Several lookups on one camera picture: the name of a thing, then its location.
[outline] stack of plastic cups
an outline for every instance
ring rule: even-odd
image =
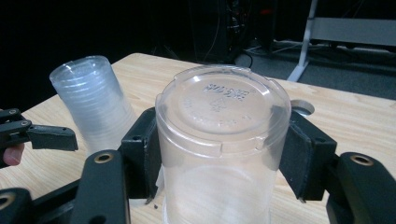
[[[90,56],[65,63],[49,79],[84,138],[87,156],[104,149],[118,149],[136,115],[108,59]]]

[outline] floor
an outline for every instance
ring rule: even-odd
[[[300,57],[301,43],[275,42],[271,52],[256,41],[235,59],[259,75],[287,79]],[[298,82],[396,100],[396,53],[372,47],[347,49],[317,44]]]

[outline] light wood tabletop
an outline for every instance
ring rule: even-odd
[[[132,54],[113,64],[114,72],[139,116],[153,107],[155,97],[175,74],[198,66],[145,54]],[[271,74],[260,74],[270,77]],[[396,102],[301,83],[277,80],[291,100],[312,104],[315,112],[306,117],[337,143],[336,153],[354,151],[381,161],[396,176]],[[25,111],[34,124],[65,126],[77,134],[79,150],[32,150],[26,144],[21,164],[0,170],[0,189],[29,189],[33,199],[80,178],[86,159],[78,128],[59,96]],[[329,223],[325,204],[300,203],[283,175],[278,172],[272,202],[272,223]],[[163,194],[147,205],[131,206],[133,223],[162,223]]]

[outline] inverted plastic cup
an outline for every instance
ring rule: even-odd
[[[106,57],[90,56],[56,68],[49,79],[87,145],[87,156],[118,149],[136,115]]]
[[[290,99],[234,66],[184,71],[156,100],[164,223],[267,223]]]

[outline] cable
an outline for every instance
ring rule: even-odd
[[[216,33],[215,33],[215,37],[213,38],[212,46],[207,51],[207,54],[204,57],[204,62],[206,61],[206,57],[209,55],[210,51],[212,51],[213,47],[215,46],[216,39],[218,38],[219,27],[220,27],[220,0],[218,0],[218,27],[216,28]]]
[[[250,65],[248,66],[248,68],[251,68],[251,65],[253,65],[253,57],[250,54],[248,54],[247,52],[243,51],[243,53],[246,54],[250,58]]]

